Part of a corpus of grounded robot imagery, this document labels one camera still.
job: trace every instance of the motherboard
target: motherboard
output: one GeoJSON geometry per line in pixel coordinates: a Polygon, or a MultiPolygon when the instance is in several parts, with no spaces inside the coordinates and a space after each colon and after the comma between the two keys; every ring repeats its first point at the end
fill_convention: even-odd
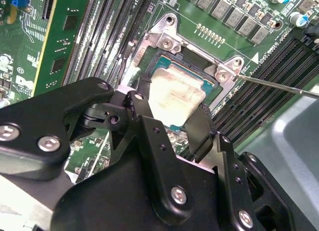
{"type": "MultiPolygon", "coordinates": [[[[87,77],[138,89],[187,158],[184,124],[205,103],[237,150],[319,81],[319,0],[0,0],[0,108],[87,77]]],[[[72,181],[104,169],[109,132],[71,145],[72,181]]]]}

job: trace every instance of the green circuit board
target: green circuit board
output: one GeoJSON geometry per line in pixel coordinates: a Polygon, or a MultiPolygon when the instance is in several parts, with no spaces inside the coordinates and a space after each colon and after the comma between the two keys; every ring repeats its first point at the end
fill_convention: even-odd
{"type": "Polygon", "coordinates": [[[62,85],[87,0],[1,0],[0,88],[11,104],[62,85]]]}

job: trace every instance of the screwdriver shaft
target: screwdriver shaft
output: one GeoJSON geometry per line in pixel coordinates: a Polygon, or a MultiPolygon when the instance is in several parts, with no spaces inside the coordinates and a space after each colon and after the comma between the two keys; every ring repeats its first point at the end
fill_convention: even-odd
{"type": "Polygon", "coordinates": [[[319,94],[318,93],[308,92],[308,91],[301,90],[301,89],[298,89],[298,88],[292,88],[292,87],[288,87],[288,86],[281,85],[281,84],[278,84],[278,83],[264,81],[264,80],[261,80],[261,79],[258,79],[258,78],[251,78],[251,77],[247,77],[247,76],[240,75],[240,74],[237,74],[236,77],[238,77],[238,78],[240,78],[242,80],[245,80],[245,81],[258,83],[258,84],[265,85],[265,86],[272,87],[272,88],[277,88],[277,89],[284,90],[284,91],[287,91],[287,92],[290,92],[290,93],[299,94],[299,95],[302,95],[302,96],[319,99],[319,94]]]}

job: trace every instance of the screw hole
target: screw hole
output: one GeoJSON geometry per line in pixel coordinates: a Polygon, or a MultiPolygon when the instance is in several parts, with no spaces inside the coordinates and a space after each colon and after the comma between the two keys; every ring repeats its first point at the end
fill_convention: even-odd
{"type": "Polygon", "coordinates": [[[236,182],[238,183],[238,184],[241,184],[241,179],[239,178],[239,177],[236,177],[236,182]]]}
{"type": "Polygon", "coordinates": [[[242,61],[240,59],[236,59],[234,62],[234,66],[238,67],[242,64],[242,61]]]}
{"type": "Polygon", "coordinates": [[[275,30],[279,30],[283,27],[283,23],[281,21],[278,21],[276,24],[275,24],[275,27],[274,29],[275,30]]]}
{"type": "Polygon", "coordinates": [[[116,124],[116,123],[118,123],[119,120],[120,120],[120,118],[117,115],[112,115],[109,118],[109,123],[116,124]]]}
{"type": "Polygon", "coordinates": [[[174,18],[172,18],[172,17],[167,17],[166,18],[166,23],[169,25],[169,26],[172,26],[174,23],[175,23],[175,21],[174,21],[174,18]]]}
{"type": "Polygon", "coordinates": [[[166,150],[166,146],[163,145],[163,144],[159,145],[159,148],[160,148],[161,151],[165,151],[166,150]]]}

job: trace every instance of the ram slot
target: ram slot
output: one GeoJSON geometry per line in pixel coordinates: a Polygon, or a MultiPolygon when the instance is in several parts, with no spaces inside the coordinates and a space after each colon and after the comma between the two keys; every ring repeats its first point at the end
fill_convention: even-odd
{"type": "MultiPolygon", "coordinates": [[[[144,0],[138,14],[146,14],[152,1],[153,0],[144,0]]],[[[110,68],[112,68],[112,70],[110,72],[110,76],[111,76],[110,80],[111,81],[113,81],[114,77],[117,76],[119,73],[119,69],[121,67],[121,65],[119,64],[120,55],[124,53],[124,50],[125,50],[126,46],[128,45],[128,42],[133,41],[133,39],[136,37],[139,29],[141,28],[141,24],[142,24],[143,19],[144,19],[144,16],[137,16],[136,17],[136,19],[132,25],[132,28],[131,28],[130,32],[128,33],[126,40],[122,43],[122,45],[118,51],[118,54],[114,57],[114,60],[112,62],[114,65],[110,66],[110,68]]]]}
{"type": "Polygon", "coordinates": [[[79,29],[79,33],[78,33],[77,38],[76,38],[76,42],[74,44],[70,63],[69,63],[68,69],[67,69],[66,74],[65,74],[63,85],[67,85],[71,82],[71,74],[73,73],[73,71],[75,69],[75,62],[80,54],[80,48],[81,48],[80,45],[82,44],[84,36],[86,36],[86,34],[89,33],[89,24],[90,24],[89,18],[91,18],[93,15],[96,2],[97,2],[97,0],[89,0],[88,5],[86,7],[83,21],[82,21],[81,27],[79,29]]]}
{"type": "Polygon", "coordinates": [[[109,59],[109,56],[112,53],[117,53],[117,50],[114,50],[114,45],[117,43],[119,48],[122,39],[125,39],[127,36],[127,32],[130,30],[132,23],[134,22],[138,11],[142,5],[143,0],[127,0],[124,10],[121,13],[121,16],[118,20],[118,23],[112,32],[110,40],[108,41],[105,51],[103,52],[104,56],[99,62],[98,68],[95,71],[95,76],[100,77],[102,72],[104,71],[103,75],[107,74],[109,69],[112,69],[111,66],[114,65],[112,63],[112,59],[109,59]]]}

